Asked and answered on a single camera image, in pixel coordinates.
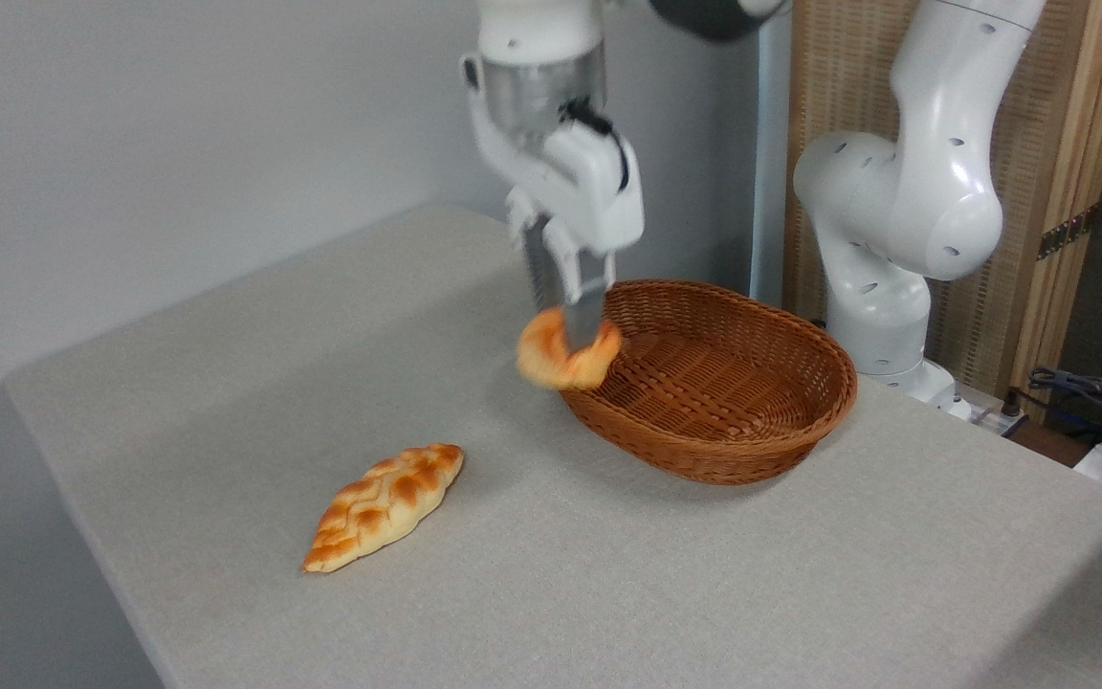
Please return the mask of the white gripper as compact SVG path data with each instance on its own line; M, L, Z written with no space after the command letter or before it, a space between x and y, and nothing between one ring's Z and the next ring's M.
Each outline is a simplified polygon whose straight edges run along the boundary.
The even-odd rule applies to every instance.
M609 254L646 228L637 157L601 114L605 57L508 65L464 54L462 71L478 151L514 187L507 228L534 306L560 308L568 352L586 349L615 278Z

